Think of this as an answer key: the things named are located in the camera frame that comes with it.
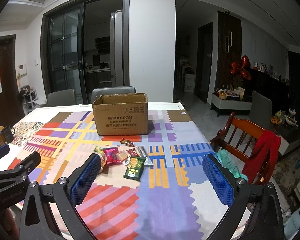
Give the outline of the pink snack packet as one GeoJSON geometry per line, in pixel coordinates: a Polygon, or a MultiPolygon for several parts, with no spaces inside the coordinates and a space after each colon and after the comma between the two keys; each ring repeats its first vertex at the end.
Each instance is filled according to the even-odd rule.
{"type": "Polygon", "coordinates": [[[103,149],[104,154],[106,155],[108,165],[116,165],[122,164],[122,161],[118,158],[118,148],[117,147],[110,147],[103,149]]]}

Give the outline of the heart biscuit clear packet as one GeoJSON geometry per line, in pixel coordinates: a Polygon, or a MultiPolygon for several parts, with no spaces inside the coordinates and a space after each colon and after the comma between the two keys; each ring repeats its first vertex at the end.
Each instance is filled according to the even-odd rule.
{"type": "Polygon", "coordinates": [[[130,154],[127,153],[126,151],[120,151],[118,154],[117,154],[117,159],[119,161],[121,161],[121,163],[125,166],[127,166],[130,162],[130,154]]]}

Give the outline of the green cracker packet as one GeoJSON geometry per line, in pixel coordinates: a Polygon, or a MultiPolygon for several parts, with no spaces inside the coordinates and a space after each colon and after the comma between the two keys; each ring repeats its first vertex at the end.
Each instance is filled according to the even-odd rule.
{"type": "Polygon", "coordinates": [[[140,181],[143,173],[145,161],[146,161],[145,157],[131,156],[123,177],[126,179],[140,181]]]}

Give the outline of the red snack packet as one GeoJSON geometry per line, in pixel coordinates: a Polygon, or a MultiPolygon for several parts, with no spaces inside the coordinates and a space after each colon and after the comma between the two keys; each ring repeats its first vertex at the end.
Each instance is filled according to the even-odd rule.
{"type": "Polygon", "coordinates": [[[127,150],[127,152],[128,152],[131,156],[133,156],[133,157],[139,157],[139,156],[140,156],[140,155],[139,155],[139,152],[138,152],[138,150],[137,150],[136,148],[130,148],[130,149],[127,150]]]}

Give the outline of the red gold candy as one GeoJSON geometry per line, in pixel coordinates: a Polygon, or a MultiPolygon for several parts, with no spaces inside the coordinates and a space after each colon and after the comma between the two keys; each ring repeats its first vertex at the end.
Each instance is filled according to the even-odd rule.
{"type": "Polygon", "coordinates": [[[123,138],[120,142],[121,142],[121,144],[124,144],[127,147],[135,147],[134,144],[130,140],[126,140],[123,138]]]}

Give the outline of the black mug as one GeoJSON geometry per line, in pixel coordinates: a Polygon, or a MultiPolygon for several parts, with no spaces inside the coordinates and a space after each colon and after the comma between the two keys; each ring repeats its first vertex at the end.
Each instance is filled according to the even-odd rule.
{"type": "Polygon", "coordinates": [[[8,144],[14,140],[15,129],[13,127],[5,126],[1,132],[8,144]]]}

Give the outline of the red cloth on chair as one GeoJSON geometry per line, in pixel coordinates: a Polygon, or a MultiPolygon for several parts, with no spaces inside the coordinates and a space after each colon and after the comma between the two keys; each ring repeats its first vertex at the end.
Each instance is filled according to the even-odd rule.
{"type": "Polygon", "coordinates": [[[270,180],[277,163],[280,145],[281,138],[279,136],[272,131],[264,130],[257,139],[242,170],[242,173],[247,176],[249,184],[253,184],[263,165],[265,165],[264,172],[266,174],[260,175],[263,180],[255,184],[264,185],[270,180]]]}

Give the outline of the white shoe rack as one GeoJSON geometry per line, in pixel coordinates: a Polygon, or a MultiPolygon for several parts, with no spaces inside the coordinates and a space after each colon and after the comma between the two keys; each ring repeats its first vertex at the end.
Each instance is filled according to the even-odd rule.
{"type": "Polygon", "coordinates": [[[25,115],[47,104],[47,101],[40,99],[37,91],[29,85],[21,87],[19,96],[25,115]]]}

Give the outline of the grey dining chair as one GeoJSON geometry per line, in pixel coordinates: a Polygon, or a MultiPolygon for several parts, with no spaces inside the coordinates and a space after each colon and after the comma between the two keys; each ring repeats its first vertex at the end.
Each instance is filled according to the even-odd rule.
{"type": "Polygon", "coordinates": [[[46,107],[71,105],[76,105],[75,91],[73,89],[52,92],[47,96],[46,107]]]}
{"type": "Polygon", "coordinates": [[[96,88],[92,91],[90,103],[93,103],[99,96],[102,96],[102,95],[134,94],[134,93],[136,93],[136,89],[133,86],[96,88]]]}

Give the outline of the colourful patchwork tablecloth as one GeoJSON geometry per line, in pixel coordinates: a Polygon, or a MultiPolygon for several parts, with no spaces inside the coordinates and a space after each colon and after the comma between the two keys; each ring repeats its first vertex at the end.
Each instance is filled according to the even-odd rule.
{"type": "MultiPolygon", "coordinates": [[[[207,239],[228,209],[202,169],[212,148],[181,103],[151,102],[148,119],[147,135],[127,139],[153,166],[140,181],[126,179],[124,165],[106,168],[77,210],[98,239],[207,239]]],[[[15,131],[0,171],[37,151],[42,161],[30,179],[41,184],[69,176],[97,146],[126,149],[119,136],[98,134],[91,105],[35,109],[15,131]]]]}

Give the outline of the brown cardboard box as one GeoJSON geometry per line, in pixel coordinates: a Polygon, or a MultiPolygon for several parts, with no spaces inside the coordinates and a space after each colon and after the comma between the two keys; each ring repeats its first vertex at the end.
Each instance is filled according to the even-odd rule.
{"type": "Polygon", "coordinates": [[[148,98],[145,93],[99,96],[92,104],[99,135],[148,133],[148,98]]]}

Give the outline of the grey dining chair centre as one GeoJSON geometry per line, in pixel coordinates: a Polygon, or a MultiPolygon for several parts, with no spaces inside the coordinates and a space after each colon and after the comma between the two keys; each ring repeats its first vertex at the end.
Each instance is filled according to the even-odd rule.
{"type": "Polygon", "coordinates": [[[93,103],[99,96],[102,96],[102,95],[134,94],[134,93],[136,93],[136,89],[133,86],[96,88],[92,91],[90,103],[93,103]]]}

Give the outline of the grey chair right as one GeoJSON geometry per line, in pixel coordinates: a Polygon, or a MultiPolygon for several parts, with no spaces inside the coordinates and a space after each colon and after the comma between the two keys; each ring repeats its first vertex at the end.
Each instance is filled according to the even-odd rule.
{"type": "Polygon", "coordinates": [[[270,129],[272,102],[270,99],[253,91],[252,104],[250,109],[250,121],[264,129],[270,129]]]}

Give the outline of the white box in hallway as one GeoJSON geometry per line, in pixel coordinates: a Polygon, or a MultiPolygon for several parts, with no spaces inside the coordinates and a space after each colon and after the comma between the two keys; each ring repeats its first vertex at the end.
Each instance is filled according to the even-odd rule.
{"type": "Polygon", "coordinates": [[[194,92],[194,82],[195,82],[194,74],[185,74],[185,85],[184,85],[185,93],[193,93],[194,92]]]}

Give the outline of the white wall intercom panel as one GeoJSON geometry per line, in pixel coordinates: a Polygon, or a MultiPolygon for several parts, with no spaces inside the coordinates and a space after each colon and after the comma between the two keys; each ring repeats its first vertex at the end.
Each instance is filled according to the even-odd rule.
{"type": "Polygon", "coordinates": [[[19,75],[24,76],[27,74],[27,69],[25,64],[20,64],[19,65],[19,75]]]}

